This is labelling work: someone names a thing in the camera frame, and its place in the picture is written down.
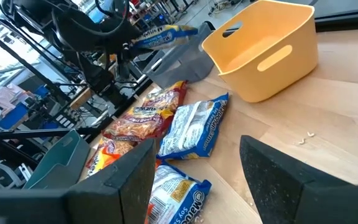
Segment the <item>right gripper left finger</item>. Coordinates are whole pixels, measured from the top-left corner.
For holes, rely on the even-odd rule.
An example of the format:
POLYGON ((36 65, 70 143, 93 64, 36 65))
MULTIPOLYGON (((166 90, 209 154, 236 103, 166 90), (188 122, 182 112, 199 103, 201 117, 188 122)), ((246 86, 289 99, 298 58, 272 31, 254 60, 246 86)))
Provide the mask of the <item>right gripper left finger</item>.
POLYGON ((0 190, 0 223, 143 223, 155 153, 155 140, 147 139, 70 188, 0 190))

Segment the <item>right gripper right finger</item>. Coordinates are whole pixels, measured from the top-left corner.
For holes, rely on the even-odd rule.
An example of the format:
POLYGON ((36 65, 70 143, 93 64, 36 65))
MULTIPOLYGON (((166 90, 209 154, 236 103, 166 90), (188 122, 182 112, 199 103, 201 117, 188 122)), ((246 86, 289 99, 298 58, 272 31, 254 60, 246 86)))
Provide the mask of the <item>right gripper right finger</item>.
POLYGON ((239 154, 263 223, 358 223, 358 185, 248 135, 239 154))

